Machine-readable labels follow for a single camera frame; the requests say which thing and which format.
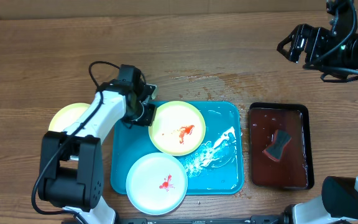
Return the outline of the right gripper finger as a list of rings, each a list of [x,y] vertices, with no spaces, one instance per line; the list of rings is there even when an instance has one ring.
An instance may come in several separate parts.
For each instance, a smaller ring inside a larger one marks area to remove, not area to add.
[[[290,37],[290,48],[287,53],[287,59],[298,63],[300,55],[305,50],[308,39],[302,35],[292,35]]]
[[[294,30],[277,45],[277,51],[282,55],[287,55],[288,50],[290,48],[290,37],[292,35],[302,35],[305,36],[309,41],[311,40],[312,30],[313,28],[308,24],[297,25]],[[313,44],[308,43],[308,41],[304,51],[306,53],[312,53]]]

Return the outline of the yellow-green plate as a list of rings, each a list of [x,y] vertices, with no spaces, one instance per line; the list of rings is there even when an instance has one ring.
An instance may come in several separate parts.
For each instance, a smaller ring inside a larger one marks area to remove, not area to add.
[[[87,103],[73,103],[60,109],[52,118],[48,130],[62,132],[72,125],[88,108]]]
[[[201,112],[184,101],[169,101],[157,107],[149,137],[161,152],[184,156],[195,151],[206,135]]]

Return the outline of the red and black sponge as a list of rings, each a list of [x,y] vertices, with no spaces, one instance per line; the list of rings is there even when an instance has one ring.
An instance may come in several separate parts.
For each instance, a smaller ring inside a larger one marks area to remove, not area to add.
[[[262,151],[262,153],[274,162],[280,162],[287,144],[291,141],[291,136],[280,129],[272,135],[272,142]]]

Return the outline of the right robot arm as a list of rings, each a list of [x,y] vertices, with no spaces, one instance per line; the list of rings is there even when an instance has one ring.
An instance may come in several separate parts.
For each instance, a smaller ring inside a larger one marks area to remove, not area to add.
[[[352,0],[327,1],[331,28],[300,24],[277,45],[287,60],[298,62],[306,53],[306,70],[318,70],[331,83],[358,81],[358,21]],[[287,207],[284,223],[350,223],[358,220],[358,176],[325,178],[321,195]]]

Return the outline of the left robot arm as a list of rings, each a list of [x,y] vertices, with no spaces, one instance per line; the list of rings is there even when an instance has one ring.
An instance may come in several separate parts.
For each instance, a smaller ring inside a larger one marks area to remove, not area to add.
[[[149,126],[155,114],[156,85],[143,80],[111,80],[98,85],[90,107],[61,132],[43,136],[39,176],[31,202],[39,198],[57,207],[51,215],[72,215],[78,223],[114,223],[115,211],[103,199],[104,171],[101,146],[120,120]]]

